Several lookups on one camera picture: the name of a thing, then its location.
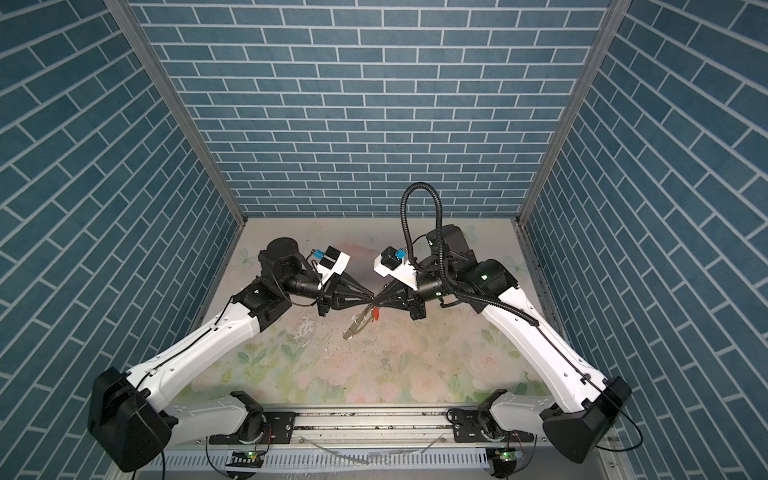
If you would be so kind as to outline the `corner aluminium post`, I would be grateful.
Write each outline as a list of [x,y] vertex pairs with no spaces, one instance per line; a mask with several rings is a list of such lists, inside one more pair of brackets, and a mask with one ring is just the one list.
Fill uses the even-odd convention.
[[232,189],[225,180],[219,166],[189,114],[184,102],[153,48],[147,34],[140,25],[128,1],[105,0],[107,9],[145,69],[152,84],[160,94],[178,127],[196,154],[199,163],[213,182],[217,192],[235,219],[243,228],[247,217],[236,200]]
[[517,221],[524,225],[531,217],[535,204],[543,191],[549,174],[557,163],[558,155],[570,133],[576,117],[586,99],[590,87],[597,76],[608,49],[615,38],[618,28],[626,15],[630,0],[612,1],[597,31],[594,44],[590,47],[584,65],[574,84],[565,108],[558,120],[548,148],[533,178],[533,183],[517,215]]

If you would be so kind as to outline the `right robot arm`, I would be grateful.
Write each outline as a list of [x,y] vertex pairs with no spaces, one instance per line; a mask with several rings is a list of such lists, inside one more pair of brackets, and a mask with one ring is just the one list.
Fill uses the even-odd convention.
[[537,311],[517,279],[497,260],[477,261],[455,225],[426,236],[429,256],[411,263],[407,251],[386,248],[374,270],[389,283],[377,307],[426,316],[428,301],[449,295],[468,304],[515,345],[549,391],[527,397],[497,389],[477,408],[476,424],[491,441],[524,432],[545,438],[564,457],[583,462],[623,414],[630,386],[590,365]]

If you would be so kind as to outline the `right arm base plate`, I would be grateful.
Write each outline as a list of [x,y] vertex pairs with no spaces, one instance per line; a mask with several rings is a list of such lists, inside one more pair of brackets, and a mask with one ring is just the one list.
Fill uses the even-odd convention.
[[445,417],[457,443],[500,443],[507,440],[526,443],[534,440],[534,435],[528,432],[503,430],[488,413],[478,410],[449,408]]

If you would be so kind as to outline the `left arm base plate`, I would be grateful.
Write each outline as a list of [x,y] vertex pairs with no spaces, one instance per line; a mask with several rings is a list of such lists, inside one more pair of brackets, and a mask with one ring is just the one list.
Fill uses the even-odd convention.
[[297,413],[290,411],[266,412],[255,430],[252,440],[244,440],[240,432],[229,435],[214,435],[208,439],[211,445],[287,445],[291,442]]

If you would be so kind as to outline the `right corner aluminium post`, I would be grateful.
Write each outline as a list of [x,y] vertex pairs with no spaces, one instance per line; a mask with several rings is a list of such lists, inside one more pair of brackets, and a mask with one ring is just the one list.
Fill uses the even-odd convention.
[[535,204],[543,191],[549,174],[557,163],[558,155],[570,133],[576,117],[586,99],[590,87],[597,76],[608,49],[615,38],[618,28],[626,15],[630,0],[612,1],[597,31],[594,44],[590,47],[584,65],[574,84],[565,108],[558,120],[548,148],[533,178],[533,183],[517,215],[517,221],[524,225],[531,217]]

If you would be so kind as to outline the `left corner aluminium post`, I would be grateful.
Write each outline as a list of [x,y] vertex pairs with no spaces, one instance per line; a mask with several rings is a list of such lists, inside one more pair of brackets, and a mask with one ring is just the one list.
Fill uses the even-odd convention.
[[225,180],[219,166],[189,114],[184,102],[153,48],[147,34],[140,25],[128,1],[105,0],[107,9],[145,69],[152,84],[160,94],[178,127],[196,154],[199,163],[213,182],[217,192],[235,219],[243,228],[247,217],[236,200],[232,189]]

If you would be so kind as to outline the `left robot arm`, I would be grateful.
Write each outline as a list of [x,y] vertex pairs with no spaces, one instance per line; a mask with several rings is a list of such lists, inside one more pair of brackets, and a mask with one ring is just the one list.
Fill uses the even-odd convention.
[[93,382],[87,429],[123,472],[135,472],[165,449],[200,437],[226,435],[259,443],[264,408],[243,391],[174,411],[172,401],[195,377],[232,349],[262,334],[291,307],[320,315],[372,302],[374,294],[345,269],[350,257],[329,246],[307,256],[281,237],[258,254],[261,272],[232,295],[213,319],[168,349],[124,372],[110,367]]

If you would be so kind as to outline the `left green circuit board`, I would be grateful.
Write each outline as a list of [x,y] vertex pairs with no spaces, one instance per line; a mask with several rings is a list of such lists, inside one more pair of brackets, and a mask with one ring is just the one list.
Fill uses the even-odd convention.
[[226,464],[227,469],[259,469],[264,464],[265,451],[235,451]]

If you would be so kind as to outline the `aluminium front rail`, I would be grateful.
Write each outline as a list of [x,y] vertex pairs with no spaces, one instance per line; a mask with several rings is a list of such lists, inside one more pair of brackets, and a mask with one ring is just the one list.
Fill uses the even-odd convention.
[[[175,450],[196,449],[206,453],[213,450],[265,451],[265,456],[275,449],[310,449],[324,451],[339,449],[430,449],[430,448],[469,448],[487,450],[491,448],[514,448],[519,452],[517,464],[493,464],[486,471],[495,478],[505,479],[522,470],[534,458],[538,446],[549,445],[548,440],[534,436],[532,442],[521,441],[491,443],[457,443],[454,441],[452,428],[445,417],[449,408],[357,408],[332,411],[330,409],[266,410],[296,412],[293,436],[287,445],[211,445],[208,439],[200,437],[184,443],[167,447],[163,455]],[[610,447],[602,445],[602,440],[595,450],[610,452]],[[278,473],[220,472],[229,479],[252,479],[258,475]]]

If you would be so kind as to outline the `green circuit board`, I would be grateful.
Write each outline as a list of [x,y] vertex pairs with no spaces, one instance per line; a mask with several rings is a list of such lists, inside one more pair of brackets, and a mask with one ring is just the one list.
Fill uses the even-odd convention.
[[264,464],[265,451],[235,451],[226,464],[227,469],[259,469]]
[[493,464],[517,464],[520,455],[514,448],[491,448],[487,450],[488,458]]

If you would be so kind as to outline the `right green circuit board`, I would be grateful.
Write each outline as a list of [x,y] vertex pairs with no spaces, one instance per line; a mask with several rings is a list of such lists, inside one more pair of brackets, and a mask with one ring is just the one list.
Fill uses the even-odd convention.
[[517,464],[520,455],[514,448],[491,448],[487,450],[488,458],[493,464]]

